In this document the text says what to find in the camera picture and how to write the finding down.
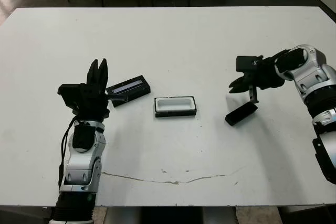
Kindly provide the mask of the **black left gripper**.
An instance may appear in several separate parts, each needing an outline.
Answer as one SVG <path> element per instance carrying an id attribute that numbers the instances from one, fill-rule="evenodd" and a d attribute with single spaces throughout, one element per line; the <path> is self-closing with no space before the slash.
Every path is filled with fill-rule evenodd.
<path id="1" fill-rule="evenodd" d="M 109 101 L 128 102 L 127 95 L 106 94 L 108 65 L 104 58 L 98 67 L 94 60 L 87 73 L 86 84 L 79 85 L 80 101 L 76 104 L 76 115 L 83 120 L 104 120 L 109 117 Z"/>

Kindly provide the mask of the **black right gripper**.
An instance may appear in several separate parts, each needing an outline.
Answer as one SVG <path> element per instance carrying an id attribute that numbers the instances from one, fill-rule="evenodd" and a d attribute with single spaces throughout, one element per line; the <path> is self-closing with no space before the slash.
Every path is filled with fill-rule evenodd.
<path id="1" fill-rule="evenodd" d="M 257 88 L 264 90 L 277 88 L 284 84 L 284 79 L 279 77 L 275 69 L 275 57 L 256 57 L 251 73 L 244 73 L 242 77 L 234 80 L 230 85 L 229 93 L 244 93 L 249 91 L 250 102 L 258 103 Z"/>

